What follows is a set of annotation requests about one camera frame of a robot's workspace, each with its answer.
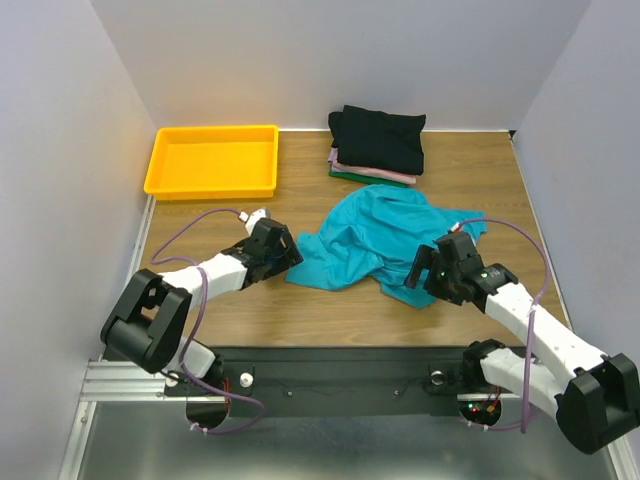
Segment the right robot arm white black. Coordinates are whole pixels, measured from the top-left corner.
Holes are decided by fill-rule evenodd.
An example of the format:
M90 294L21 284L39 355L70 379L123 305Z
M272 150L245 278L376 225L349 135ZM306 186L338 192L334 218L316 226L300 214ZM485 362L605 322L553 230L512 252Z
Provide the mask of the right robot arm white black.
M456 230L419 246L405 279L455 305L471 303L525 345L472 343L460 378L472 390L495 386L556 420L580 452L593 454L639 426L639 375L624 354L610 356L569 330L501 264L486 265L472 237Z

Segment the teal t shirt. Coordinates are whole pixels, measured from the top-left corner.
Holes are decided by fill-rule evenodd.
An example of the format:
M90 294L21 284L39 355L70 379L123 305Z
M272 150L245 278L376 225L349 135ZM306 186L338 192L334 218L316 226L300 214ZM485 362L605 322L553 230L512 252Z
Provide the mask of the teal t shirt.
M404 285L418 247L433 247L450 227L468 219L473 222L464 230L477 241L487 231L483 216L480 211L434 206L412 188L366 186L341 200L317 232L298 236L303 262L290 269L285 280L339 291L371 277L382 293L423 309L436 298Z

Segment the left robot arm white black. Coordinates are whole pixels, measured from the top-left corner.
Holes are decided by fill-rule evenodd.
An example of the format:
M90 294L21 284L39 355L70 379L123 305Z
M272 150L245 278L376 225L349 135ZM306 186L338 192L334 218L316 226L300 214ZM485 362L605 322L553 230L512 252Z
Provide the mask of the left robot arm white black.
M189 312L196 308L203 317L213 298L244 290L303 262L288 227L267 210L240 212L238 217L247 237L211 259L181 257L186 268L134 273L101 330L103 344L150 374L181 373L199 393L215 392L223 371L210 348L184 333Z

